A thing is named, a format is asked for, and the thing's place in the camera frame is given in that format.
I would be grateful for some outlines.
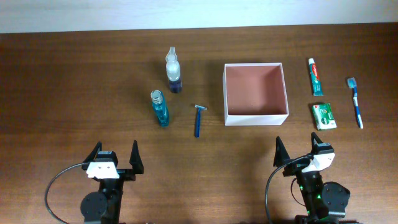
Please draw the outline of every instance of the brush head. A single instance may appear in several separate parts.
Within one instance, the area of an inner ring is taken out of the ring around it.
[[[200,106],[200,105],[195,105],[196,108],[201,109],[201,110],[207,110],[207,108],[205,108],[204,106]]]
[[[349,79],[347,79],[347,84],[348,84],[348,87],[350,87],[350,88],[356,87],[355,78],[349,78]]]

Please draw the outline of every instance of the white box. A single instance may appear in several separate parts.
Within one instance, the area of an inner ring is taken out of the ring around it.
[[[226,126],[281,125],[289,115],[282,63],[224,66]]]

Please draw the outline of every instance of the brush handle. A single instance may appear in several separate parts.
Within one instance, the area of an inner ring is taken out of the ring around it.
[[[198,109],[197,113],[197,122],[195,127],[195,137],[199,138],[200,135],[200,120],[201,120],[201,109]]]
[[[357,93],[354,94],[353,101],[354,101],[354,106],[355,106],[356,119],[358,121],[359,127],[362,129],[363,123],[362,123],[361,113],[359,112]]]

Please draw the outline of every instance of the mouthwash bottle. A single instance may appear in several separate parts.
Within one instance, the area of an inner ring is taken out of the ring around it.
[[[169,78],[170,91],[172,93],[179,93],[182,90],[180,64],[177,61],[177,54],[175,48],[171,47],[166,56],[166,72]]]
[[[160,90],[154,90],[150,93],[150,97],[152,98],[152,107],[155,110],[160,125],[167,127],[169,125],[169,110],[167,109],[163,93]]]

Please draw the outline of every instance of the blue toothbrush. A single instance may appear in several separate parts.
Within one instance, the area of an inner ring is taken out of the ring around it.
[[[358,91],[356,89],[356,81],[355,78],[349,78],[347,79],[347,84],[349,88],[354,89],[354,106],[355,106],[355,112],[356,112],[356,119],[358,120],[358,125],[361,129],[363,129],[363,123],[361,119],[361,113],[359,112],[359,106],[358,106]]]
[[[195,137],[199,138],[200,135],[200,120],[201,120],[201,111],[202,110],[207,110],[207,108],[205,108],[204,106],[199,106],[199,105],[195,105],[196,108],[198,108],[198,113],[197,113],[197,123],[195,126]]]

